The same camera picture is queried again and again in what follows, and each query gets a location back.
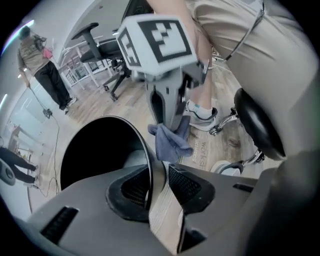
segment wooden floor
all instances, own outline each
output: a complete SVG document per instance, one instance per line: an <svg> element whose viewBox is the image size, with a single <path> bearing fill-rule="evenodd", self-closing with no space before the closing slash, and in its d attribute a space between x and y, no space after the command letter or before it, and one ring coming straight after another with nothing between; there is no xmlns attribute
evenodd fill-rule
<svg viewBox="0 0 320 256"><path fill-rule="evenodd" d="M230 114L234 94L240 87L233 74L226 68L228 67L214 66L213 68L212 80L214 88L212 91L212 106L218 109L218 121L221 121L225 116ZM97 76L100 84L107 79L106 73L104 72ZM47 120L45 123L46 129L43 129L42 132L41 141L45 143L45 147L37 152L42 177L41 192L38 189L29 189L30 203L33 211L56 195L54 180L51 181L49 187L50 180L55 176L55 169L57 180L59 181L61 162L69 141L83 125L91 120L106 115L123 117L139 130L146 142L154 150L155 139L147 131L148 124L153 124L154 121L149 112L144 91L145 89L142 84L134 84L132 81L127 80L116 91L116 94L119 95L118 101L113 102L102 86L97 88L89 79L87 80L87 84L85 84L85 90L82 90L78 85L72 88L71 94L78 97L78 101L71 107L69 114L64 115L59 109L54 109L53 111L53 115L59 124L55 161L53 149L58 129L55 120L52 118ZM92 137L99 136L103 132L103 127L101 127L100 130L96 131L96 134L92 134ZM205 171L210 171L216 161L227 160L235 162L244 160L252 156L256 151L252 140L245 132L243 126L237 122L228 124L217 136L191 128L188 142L193 148L197 144L196 156L183 157L180 162L183 165ZM85 157L86 150L88 149L83 149L83 155L80 155L79 158ZM266 159L263 164L246 167L242 175L258 178L263 169L278 166L279 164L279 162ZM149 217L152 232L173 254L176 254L180 236L179 215L181 214L181 210L182 208L167 182L158 202L150 211Z"/></svg>

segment sock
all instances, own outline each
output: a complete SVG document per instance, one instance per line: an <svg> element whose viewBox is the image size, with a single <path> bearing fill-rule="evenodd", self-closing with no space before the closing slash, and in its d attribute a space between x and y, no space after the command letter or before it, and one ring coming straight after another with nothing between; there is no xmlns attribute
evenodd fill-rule
<svg viewBox="0 0 320 256"><path fill-rule="evenodd" d="M202 106L195 104L192 100L189 100L187 104L190 111L195 112L203 119L207 119L212 115L212 109L203 108Z"/></svg>

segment chair wheel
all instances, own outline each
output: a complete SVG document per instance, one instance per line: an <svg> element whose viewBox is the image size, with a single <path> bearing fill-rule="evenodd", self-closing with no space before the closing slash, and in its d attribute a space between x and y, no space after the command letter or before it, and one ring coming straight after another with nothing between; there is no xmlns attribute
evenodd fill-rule
<svg viewBox="0 0 320 256"><path fill-rule="evenodd" d="M114 102L118 99L118 97L115 94L111 94L110 96Z"/></svg>
<svg viewBox="0 0 320 256"><path fill-rule="evenodd" d="M222 128L220 128L218 125L215 125L210 131L209 133L213 136L216 136L218 133L220 133L222 131Z"/></svg>

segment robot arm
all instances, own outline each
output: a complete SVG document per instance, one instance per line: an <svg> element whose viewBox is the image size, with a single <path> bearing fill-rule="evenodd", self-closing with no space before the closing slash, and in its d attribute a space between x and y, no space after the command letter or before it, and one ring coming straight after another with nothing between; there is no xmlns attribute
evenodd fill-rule
<svg viewBox="0 0 320 256"><path fill-rule="evenodd" d="M144 81L149 109L157 124L175 131L186 91L202 85L208 64L198 60L178 17L142 14L127 17L117 42L135 81Z"/></svg>

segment bag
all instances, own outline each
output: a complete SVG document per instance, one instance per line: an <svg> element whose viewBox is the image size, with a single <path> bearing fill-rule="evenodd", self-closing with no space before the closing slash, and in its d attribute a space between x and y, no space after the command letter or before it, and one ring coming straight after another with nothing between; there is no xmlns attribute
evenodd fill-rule
<svg viewBox="0 0 320 256"><path fill-rule="evenodd" d="M51 59L53 54L48 48L43 48L43 56L47 59Z"/></svg>

